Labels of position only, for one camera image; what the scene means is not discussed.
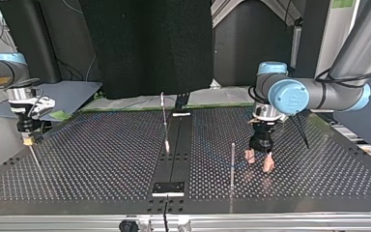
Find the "vertical metal pin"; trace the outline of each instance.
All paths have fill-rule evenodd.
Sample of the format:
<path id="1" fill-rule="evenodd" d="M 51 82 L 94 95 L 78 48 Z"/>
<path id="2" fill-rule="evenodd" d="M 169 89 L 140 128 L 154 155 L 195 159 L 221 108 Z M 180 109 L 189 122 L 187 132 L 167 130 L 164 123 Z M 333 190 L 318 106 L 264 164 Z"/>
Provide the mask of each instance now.
<path id="1" fill-rule="evenodd" d="M 160 100 L 161 100 L 161 107 L 162 107 L 162 118 L 163 118 L 164 132 L 165 132 L 164 145 L 165 145 L 165 150 L 168 154 L 168 153 L 170 153 L 170 143 L 168 142 L 168 129 L 167 129 L 167 118 L 166 118 L 166 114 L 165 114 L 164 93 L 161 93 Z"/>
<path id="2" fill-rule="evenodd" d="M 236 162 L 236 144 L 232 143 L 231 144 L 231 191 L 234 191 L 235 162 Z"/>
<path id="3" fill-rule="evenodd" d="M 231 144 L 231 187 L 230 187 L 230 214 L 234 213 L 234 172 L 236 162 L 236 144 Z"/>
<path id="4" fill-rule="evenodd" d="M 36 163 L 36 166 L 38 167 L 39 171 L 41 172 L 41 175 L 43 177 L 44 182 L 46 182 L 46 178 L 43 175 L 43 170 L 42 170 L 42 167 L 41 167 L 41 163 L 39 162 L 38 157 L 36 156 L 35 150 L 33 150 L 32 146 L 28 146 L 28 147 L 29 147 L 29 150 L 31 151 L 31 154 L 32 154 L 33 160 Z"/>

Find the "light gray surface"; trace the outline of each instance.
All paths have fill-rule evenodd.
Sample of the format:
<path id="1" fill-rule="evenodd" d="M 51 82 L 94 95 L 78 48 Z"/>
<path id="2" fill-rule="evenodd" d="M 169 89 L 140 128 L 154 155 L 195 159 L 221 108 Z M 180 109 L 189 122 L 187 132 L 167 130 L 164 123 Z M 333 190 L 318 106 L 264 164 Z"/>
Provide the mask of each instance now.
<path id="1" fill-rule="evenodd" d="M 254 103 L 254 100 L 247 93 L 247 88 L 244 87 L 198 90 L 191 93 L 188 105 Z M 175 95 L 166 96 L 165 106 L 174 106 L 176 98 Z M 123 100 L 98 99 L 90 102 L 85 109 L 140 109 L 151 107 L 160 107 L 159 96 L 142 96 Z"/>
<path id="2" fill-rule="evenodd" d="M 62 81 L 56 84 L 43 84 L 37 89 L 43 89 L 43 94 L 56 101 L 52 112 L 63 110 L 72 114 L 80 106 L 89 100 L 100 88 L 101 83 L 84 81 Z M 0 103 L 0 117 L 17 118 L 12 112 L 7 101 Z M 52 118 L 48 114 L 42 117 L 46 121 L 59 122 L 61 120 Z"/>

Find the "perforated metal table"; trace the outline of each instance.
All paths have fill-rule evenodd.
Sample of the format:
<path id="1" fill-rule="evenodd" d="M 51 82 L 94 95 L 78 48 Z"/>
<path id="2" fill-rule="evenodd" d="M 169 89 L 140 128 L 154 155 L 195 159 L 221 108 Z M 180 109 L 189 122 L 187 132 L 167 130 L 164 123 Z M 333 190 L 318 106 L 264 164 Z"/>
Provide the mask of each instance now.
<path id="1" fill-rule="evenodd" d="M 161 111 L 76 114 L 37 146 L 43 172 L 27 151 L 0 166 L 0 226 L 3 221 L 13 226 L 5 216 L 19 216 L 10 219 L 20 220 L 19 228 L 30 226 L 30 216 L 51 226 L 63 221 L 48 227 L 65 231 L 92 228 L 79 221 L 118 228 L 116 221 L 127 216 L 159 221 L 154 228 L 163 227 L 163 215 L 173 221 L 188 218 L 191 224 L 204 218 L 264 223 L 259 218 L 309 222 L 323 216 L 336 218 L 335 223 L 362 217 L 371 229 L 371 157 L 316 115 L 300 115 L 310 150 L 291 121 L 278 125 L 272 135 L 276 169 L 265 174 L 263 155 L 257 154 L 252 165 L 243 159 L 253 133 L 247 123 L 252 108 L 190 112 L 169 117 L 169 154 L 163 148 Z M 233 191 L 232 143 L 237 154 Z M 169 182 L 184 182 L 185 196 L 152 197 L 154 183 Z M 194 228 L 207 229 L 197 224 Z"/>

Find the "black fabric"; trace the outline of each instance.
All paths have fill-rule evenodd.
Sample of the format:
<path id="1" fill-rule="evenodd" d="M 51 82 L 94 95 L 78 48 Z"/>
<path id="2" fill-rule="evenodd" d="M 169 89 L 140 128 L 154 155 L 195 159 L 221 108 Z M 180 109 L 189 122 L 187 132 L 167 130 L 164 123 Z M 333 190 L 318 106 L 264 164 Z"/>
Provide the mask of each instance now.
<path id="1" fill-rule="evenodd" d="M 80 0 L 80 5 L 109 99 L 210 86 L 210 0 Z"/>

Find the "green tape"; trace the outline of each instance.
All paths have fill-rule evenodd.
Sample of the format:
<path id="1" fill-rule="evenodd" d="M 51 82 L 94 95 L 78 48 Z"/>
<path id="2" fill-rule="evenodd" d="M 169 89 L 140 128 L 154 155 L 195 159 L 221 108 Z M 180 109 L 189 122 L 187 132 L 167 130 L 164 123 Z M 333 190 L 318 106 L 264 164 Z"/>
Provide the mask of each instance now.
<path id="1" fill-rule="evenodd" d="M 333 8 L 349 8 L 354 5 L 354 0 L 333 0 Z"/>
<path id="2" fill-rule="evenodd" d="M 58 110 L 58 111 L 51 112 L 49 114 L 49 116 L 54 118 L 54 119 L 61 120 L 61 121 L 65 121 L 67 119 L 70 119 L 70 117 L 71 117 L 70 114 L 65 113 L 65 111 L 63 111 L 63 110 Z"/>

